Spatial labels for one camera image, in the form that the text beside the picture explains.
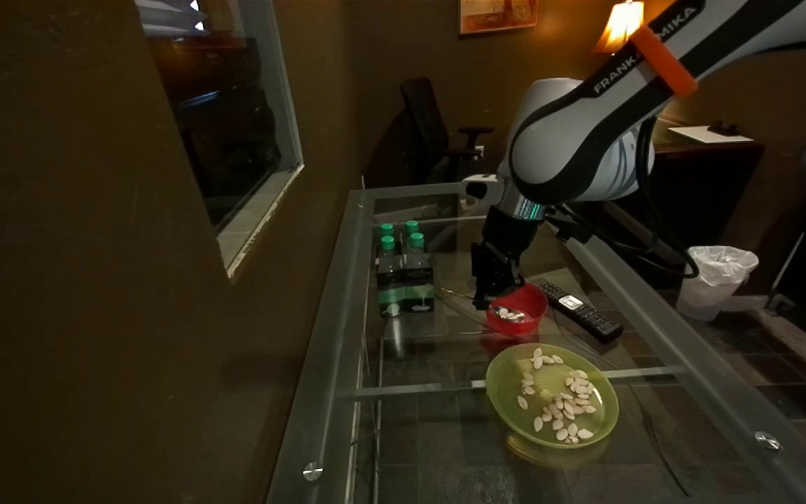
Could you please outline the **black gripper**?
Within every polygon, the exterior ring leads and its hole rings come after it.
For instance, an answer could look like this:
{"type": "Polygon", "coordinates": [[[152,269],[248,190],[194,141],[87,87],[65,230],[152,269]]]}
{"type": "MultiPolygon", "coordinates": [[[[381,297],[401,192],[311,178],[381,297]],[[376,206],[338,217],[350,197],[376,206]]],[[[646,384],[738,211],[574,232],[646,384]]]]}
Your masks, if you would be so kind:
{"type": "Polygon", "coordinates": [[[523,286],[521,272],[521,255],[531,242],[537,232],[535,221],[521,221],[513,217],[510,211],[489,206],[485,225],[482,225],[482,239],[469,249],[474,256],[474,308],[486,311],[486,305],[495,297],[495,279],[502,283],[502,294],[513,294],[523,286]]]}

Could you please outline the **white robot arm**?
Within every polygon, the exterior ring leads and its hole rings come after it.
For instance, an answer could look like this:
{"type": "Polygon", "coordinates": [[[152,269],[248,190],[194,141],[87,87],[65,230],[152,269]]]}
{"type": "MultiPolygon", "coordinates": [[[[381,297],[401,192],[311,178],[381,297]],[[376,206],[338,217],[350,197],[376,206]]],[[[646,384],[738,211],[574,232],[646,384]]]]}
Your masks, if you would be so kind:
{"type": "Polygon", "coordinates": [[[648,174],[657,112],[720,66],[806,45],[806,0],[672,0],[587,77],[537,77],[499,174],[465,188],[486,206],[469,249],[474,302],[514,291],[521,255],[550,206],[630,195],[648,174]]]}

